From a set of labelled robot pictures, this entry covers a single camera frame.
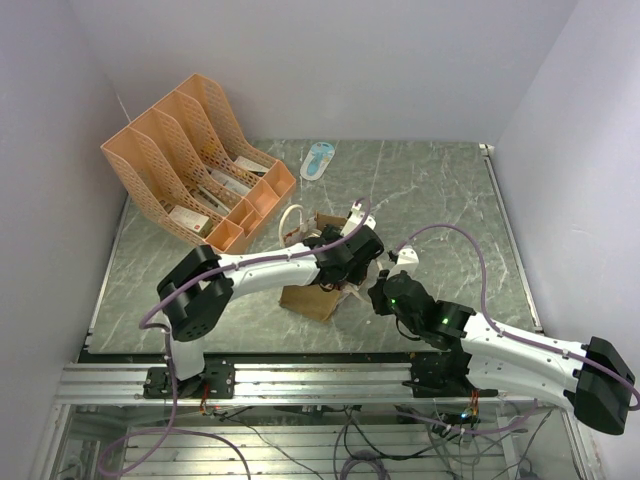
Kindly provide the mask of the canvas bag brown printed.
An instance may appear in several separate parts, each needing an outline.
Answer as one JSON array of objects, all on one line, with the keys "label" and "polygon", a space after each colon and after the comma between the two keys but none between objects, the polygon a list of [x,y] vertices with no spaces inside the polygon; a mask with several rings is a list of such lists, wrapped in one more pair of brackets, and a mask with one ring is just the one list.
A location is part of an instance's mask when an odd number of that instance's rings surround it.
[{"label": "canvas bag brown printed", "polygon": [[[290,247],[301,242],[316,249],[342,238],[349,240],[364,225],[360,224],[357,230],[342,237],[341,229],[348,215],[343,218],[317,212],[314,216],[308,217],[302,206],[291,205],[284,211],[279,221],[279,245]],[[343,287],[334,290],[322,290],[319,278],[308,286],[286,286],[282,289],[280,306],[306,318],[326,323],[338,304],[348,295],[359,295],[358,290],[363,282],[360,285],[346,283]]]}]

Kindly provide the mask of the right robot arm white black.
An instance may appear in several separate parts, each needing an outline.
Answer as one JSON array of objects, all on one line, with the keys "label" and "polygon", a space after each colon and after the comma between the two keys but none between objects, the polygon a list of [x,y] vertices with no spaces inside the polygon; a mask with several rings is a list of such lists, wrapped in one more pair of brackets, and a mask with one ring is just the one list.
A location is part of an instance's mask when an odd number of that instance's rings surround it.
[{"label": "right robot arm white black", "polygon": [[406,271],[383,271],[368,295],[376,314],[394,316],[413,339],[445,352],[440,372],[419,377],[429,392],[520,394],[559,406],[600,433],[623,434],[635,377],[609,341],[583,344],[491,325],[470,307],[435,300]]}]

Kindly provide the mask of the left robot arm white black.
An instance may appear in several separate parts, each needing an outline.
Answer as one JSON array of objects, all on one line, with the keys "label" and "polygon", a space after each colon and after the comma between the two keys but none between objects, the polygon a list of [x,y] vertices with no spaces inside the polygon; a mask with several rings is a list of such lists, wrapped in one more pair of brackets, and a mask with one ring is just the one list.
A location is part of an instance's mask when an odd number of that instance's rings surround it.
[{"label": "left robot arm white black", "polygon": [[182,397],[202,389],[205,358],[199,340],[213,330],[230,302],[277,287],[357,285],[383,251],[382,240],[369,226],[348,234],[327,226],[318,237],[262,255],[194,248],[156,287],[167,318],[168,384]]}]

